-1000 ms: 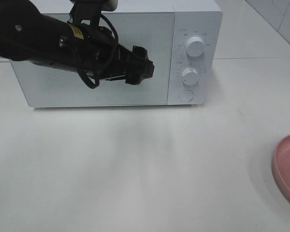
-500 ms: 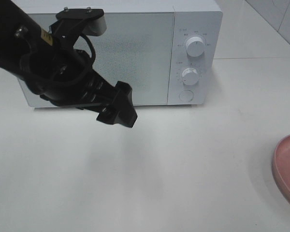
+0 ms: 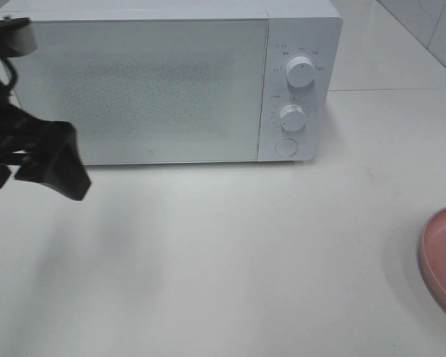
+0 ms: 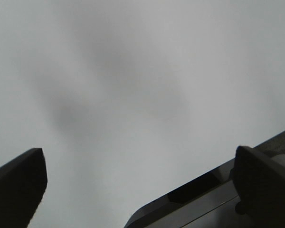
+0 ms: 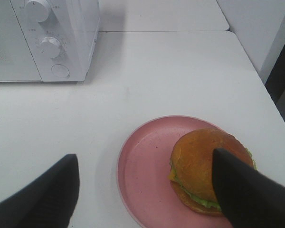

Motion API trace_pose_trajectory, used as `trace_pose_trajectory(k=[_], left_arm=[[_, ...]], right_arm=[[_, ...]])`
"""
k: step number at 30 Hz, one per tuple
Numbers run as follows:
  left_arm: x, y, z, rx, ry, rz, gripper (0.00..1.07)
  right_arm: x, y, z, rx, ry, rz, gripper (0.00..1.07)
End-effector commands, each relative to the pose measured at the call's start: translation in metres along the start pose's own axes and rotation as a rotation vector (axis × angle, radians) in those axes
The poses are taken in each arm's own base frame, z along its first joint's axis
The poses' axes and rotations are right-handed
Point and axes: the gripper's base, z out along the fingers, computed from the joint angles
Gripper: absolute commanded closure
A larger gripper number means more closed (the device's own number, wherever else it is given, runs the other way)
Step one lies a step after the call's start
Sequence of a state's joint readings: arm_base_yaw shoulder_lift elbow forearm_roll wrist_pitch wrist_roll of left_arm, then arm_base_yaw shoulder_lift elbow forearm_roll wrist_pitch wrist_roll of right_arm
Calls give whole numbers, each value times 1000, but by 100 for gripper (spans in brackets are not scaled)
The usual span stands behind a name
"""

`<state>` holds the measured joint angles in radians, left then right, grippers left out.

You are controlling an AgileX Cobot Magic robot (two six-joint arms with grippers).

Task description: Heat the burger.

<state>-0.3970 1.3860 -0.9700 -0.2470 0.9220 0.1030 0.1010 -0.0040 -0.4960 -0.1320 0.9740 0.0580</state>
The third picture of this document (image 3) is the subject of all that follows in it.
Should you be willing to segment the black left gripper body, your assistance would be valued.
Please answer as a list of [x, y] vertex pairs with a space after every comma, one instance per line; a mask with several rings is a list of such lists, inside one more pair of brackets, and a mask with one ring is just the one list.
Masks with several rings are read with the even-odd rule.
[[20, 165], [38, 154], [44, 133], [45, 122], [13, 105], [0, 80], [0, 165]]

